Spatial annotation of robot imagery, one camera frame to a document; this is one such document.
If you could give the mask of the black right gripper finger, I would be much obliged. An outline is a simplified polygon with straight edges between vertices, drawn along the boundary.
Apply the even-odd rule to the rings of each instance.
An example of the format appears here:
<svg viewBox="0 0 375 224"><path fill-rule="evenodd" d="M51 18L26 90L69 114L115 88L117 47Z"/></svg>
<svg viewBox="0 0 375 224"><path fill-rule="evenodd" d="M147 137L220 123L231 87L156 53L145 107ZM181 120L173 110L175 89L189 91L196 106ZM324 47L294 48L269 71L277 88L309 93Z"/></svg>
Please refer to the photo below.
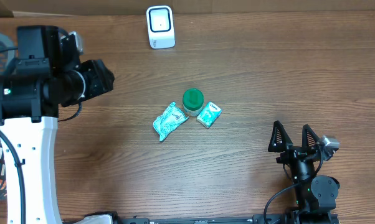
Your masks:
<svg viewBox="0 0 375 224"><path fill-rule="evenodd" d="M268 152L284 152L291 149L292 140L286 133L282 123L276 120L273 123L272 137L268 145Z"/></svg>
<svg viewBox="0 0 375 224"><path fill-rule="evenodd" d="M308 124L303 126L302 129L302 147L313 149L316 147L319 137L310 128Z"/></svg>

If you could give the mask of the small teal tissue pack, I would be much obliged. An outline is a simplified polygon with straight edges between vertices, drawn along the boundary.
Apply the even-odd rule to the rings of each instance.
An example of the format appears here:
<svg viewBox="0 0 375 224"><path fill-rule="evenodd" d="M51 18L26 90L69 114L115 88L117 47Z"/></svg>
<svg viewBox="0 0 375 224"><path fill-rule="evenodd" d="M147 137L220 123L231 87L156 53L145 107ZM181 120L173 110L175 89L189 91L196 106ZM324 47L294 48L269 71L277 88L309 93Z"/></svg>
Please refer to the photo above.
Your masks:
<svg viewBox="0 0 375 224"><path fill-rule="evenodd" d="M197 116L197 120L206 128L210 128L216 119L221 115L222 109L213 102L208 102L204 109Z"/></svg>

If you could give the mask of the teal tissue pouch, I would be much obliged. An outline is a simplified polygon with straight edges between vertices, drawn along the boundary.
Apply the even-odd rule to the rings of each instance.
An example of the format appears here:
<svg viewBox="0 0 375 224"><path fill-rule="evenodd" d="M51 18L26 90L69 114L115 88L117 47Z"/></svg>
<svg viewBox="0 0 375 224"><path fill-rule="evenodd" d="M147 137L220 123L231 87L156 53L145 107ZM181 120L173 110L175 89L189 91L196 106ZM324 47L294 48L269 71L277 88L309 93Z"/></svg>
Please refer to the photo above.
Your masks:
<svg viewBox="0 0 375 224"><path fill-rule="evenodd" d="M153 121L153 128L159 134L159 141L163 142L170 133L188 120L184 112L172 102L163 112Z"/></svg>

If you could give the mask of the green lid white jar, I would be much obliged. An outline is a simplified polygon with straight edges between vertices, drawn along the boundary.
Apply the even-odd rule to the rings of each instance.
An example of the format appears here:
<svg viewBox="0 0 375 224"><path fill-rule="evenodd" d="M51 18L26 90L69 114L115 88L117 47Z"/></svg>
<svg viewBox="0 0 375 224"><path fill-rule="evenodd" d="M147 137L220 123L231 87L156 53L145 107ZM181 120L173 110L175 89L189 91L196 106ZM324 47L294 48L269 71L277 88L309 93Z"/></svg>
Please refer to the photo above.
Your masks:
<svg viewBox="0 0 375 224"><path fill-rule="evenodd" d="M203 109L204 95L197 88L191 88L183 94L183 108L187 115L195 117Z"/></svg>

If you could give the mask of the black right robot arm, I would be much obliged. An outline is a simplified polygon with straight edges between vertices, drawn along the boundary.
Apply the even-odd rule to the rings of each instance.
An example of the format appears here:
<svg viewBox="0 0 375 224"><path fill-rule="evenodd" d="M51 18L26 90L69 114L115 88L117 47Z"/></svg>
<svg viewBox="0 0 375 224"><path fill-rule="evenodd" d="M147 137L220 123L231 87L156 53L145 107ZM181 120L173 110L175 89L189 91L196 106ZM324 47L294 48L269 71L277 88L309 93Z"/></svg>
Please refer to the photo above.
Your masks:
<svg viewBox="0 0 375 224"><path fill-rule="evenodd" d="M336 208L340 184L334 177L318 174L323 163L334 156L339 146L335 137L319 137L307 124L302 128L301 146L294 146L282 123L273 123L268 151L280 154L276 162L282 165L292 185L268 200L263 210L265 223L271 223L267 215L271 202L289 190L295 191L297 205L279 215L274 223L339 223L338 216L331 211Z"/></svg>

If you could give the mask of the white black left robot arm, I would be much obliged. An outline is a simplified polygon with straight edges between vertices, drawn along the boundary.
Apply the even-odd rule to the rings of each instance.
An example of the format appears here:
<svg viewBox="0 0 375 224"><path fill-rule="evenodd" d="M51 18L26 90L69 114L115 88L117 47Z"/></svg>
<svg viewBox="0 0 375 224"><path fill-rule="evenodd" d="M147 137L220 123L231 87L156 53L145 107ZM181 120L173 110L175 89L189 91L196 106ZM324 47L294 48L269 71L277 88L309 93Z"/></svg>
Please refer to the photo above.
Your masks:
<svg viewBox="0 0 375 224"><path fill-rule="evenodd" d="M0 183L9 223L60 223L54 146L60 107L113 90L101 60L82 62L76 32L20 26L17 40L0 34L6 64L0 74Z"/></svg>

